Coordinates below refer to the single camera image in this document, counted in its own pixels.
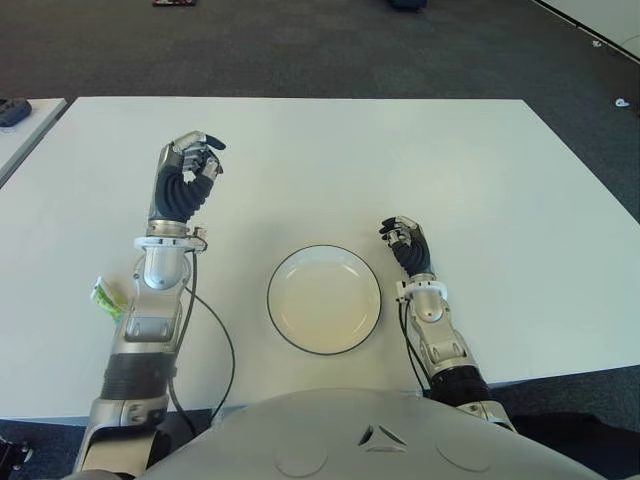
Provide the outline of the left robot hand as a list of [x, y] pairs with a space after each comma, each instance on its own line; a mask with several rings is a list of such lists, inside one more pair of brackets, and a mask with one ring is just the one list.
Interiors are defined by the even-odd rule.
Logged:
[[160, 153], [149, 220], [186, 224], [209, 197], [223, 167], [217, 152], [226, 145], [201, 131], [166, 144]]

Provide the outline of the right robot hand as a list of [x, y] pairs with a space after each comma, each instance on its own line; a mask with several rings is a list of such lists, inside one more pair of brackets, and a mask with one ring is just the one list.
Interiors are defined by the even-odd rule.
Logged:
[[379, 234], [409, 277], [434, 274], [429, 246], [417, 222], [405, 216], [387, 218]]

